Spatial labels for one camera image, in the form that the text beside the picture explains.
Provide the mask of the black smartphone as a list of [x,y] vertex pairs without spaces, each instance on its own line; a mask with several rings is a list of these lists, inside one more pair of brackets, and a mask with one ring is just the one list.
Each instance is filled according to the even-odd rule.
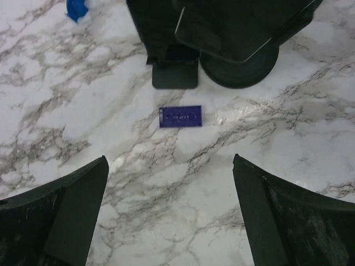
[[243,63],[309,25],[321,1],[187,1],[175,36],[204,53]]

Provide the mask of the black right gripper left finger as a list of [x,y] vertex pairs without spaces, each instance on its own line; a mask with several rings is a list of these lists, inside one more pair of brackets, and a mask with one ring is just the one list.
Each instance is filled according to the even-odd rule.
[[1,265],[85,265],[108,173],[102,156],[1,200]]

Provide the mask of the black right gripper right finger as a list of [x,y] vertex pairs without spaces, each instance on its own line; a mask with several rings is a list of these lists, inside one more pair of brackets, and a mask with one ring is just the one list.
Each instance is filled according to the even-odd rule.
[[354,203],[302,188],[239,155],[233,164],[255,265],[354,265]]

